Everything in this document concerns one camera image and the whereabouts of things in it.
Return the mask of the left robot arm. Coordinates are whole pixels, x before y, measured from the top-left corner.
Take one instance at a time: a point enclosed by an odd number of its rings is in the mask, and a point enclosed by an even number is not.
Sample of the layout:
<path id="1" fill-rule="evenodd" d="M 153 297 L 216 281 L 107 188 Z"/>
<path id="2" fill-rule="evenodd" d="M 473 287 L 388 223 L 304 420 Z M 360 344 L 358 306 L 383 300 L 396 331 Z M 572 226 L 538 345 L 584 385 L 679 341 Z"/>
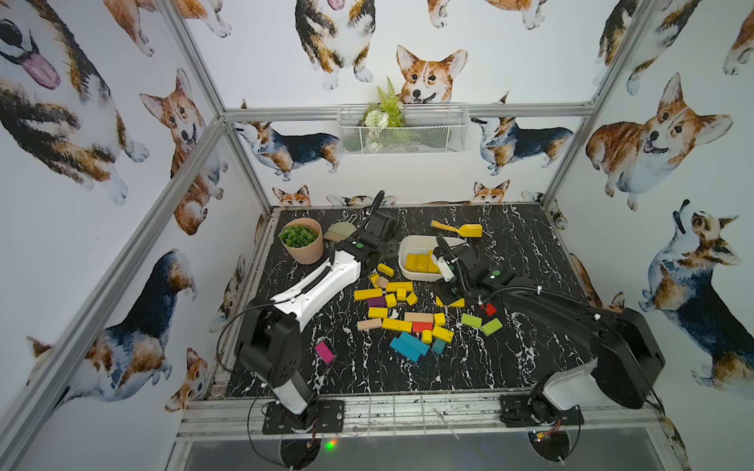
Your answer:
<path id="1" fill-rule="evenodd" d="M 255 298 L 243 311 L 235 356 L 296 418 L 310 415 L 316 402 L 300 374 L 300 335 L 327 302 L 377 267 L 398 225 L 397 215 L 381 208 L 384 195 L 378 192 L 357 230 L 298 284 L 266 301 Z"/>

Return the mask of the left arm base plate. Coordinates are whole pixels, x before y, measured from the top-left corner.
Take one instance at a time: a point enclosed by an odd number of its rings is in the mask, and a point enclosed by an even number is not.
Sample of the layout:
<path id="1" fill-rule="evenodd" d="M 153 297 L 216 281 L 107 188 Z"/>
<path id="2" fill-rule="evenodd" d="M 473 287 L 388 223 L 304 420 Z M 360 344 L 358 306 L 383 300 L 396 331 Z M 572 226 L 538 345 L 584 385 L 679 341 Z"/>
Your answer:
<path id="1" fill-rule="evenodd" d="M 264 412 L 262 433 L 341 433 L 344 429 L 345 409 L 346 403 L 343 400 L 316 400 L 304 412 L 295 414 L 280 403 L 268 402 Z"/>

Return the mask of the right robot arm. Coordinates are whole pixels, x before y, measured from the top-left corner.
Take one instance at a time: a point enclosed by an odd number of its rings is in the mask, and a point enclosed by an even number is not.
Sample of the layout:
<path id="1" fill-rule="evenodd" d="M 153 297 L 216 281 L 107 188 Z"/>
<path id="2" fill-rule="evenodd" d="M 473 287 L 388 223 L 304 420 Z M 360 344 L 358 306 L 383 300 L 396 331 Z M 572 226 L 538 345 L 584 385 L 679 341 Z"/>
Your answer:
<path id="1" fill-rule="evenodd" d="M 467 243 L 437 237 L 433 258 L 442 279 L 439 298 L 464 299 L 520 313 L 567 335 L 590 356 L 583 365 L 552 373 L 529 396 L 533 414 L 552 421 L 558 412 L 591 403 L 640 409 L 654 398 L 666 361 L 644 316 L 598 308 L 548 290 L 501 266 L 489 266 Z"/>

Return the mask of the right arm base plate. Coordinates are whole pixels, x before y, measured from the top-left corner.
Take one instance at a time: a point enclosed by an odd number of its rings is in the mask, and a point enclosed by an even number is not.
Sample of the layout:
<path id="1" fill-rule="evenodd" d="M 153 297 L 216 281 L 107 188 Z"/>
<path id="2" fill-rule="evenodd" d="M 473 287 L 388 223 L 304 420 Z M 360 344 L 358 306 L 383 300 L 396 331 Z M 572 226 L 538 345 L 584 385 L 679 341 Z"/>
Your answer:
<path id="1" fill-rule="evenodd" d="M 559 410 L 545 398 L 529 394 L 503 394 L 499 398 L 501 406 L 500 420 L 507 427 L 552 427 L 560 423 L 565 426 L 577 426 L 584 423 L 577 407 Z"/>

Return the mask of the yellow long block bottom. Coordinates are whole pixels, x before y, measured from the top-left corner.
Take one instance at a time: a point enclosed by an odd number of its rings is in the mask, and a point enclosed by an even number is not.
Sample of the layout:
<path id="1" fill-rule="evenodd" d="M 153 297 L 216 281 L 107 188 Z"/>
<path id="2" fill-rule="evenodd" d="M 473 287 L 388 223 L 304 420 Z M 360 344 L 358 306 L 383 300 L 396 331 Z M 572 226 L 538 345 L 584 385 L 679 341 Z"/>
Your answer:
<path id="1" fill-rule="evenodd" d="M 390 319 L 386 318 L 382 320 L 382 328 L 384 330 L 390 330 L 395 332 L 404 332 L 404 333 L 412 333 L 412 330 L 414 327 L 412 327 L 412 322 L 408 321 L 401 321 L 398 319 Z"/>

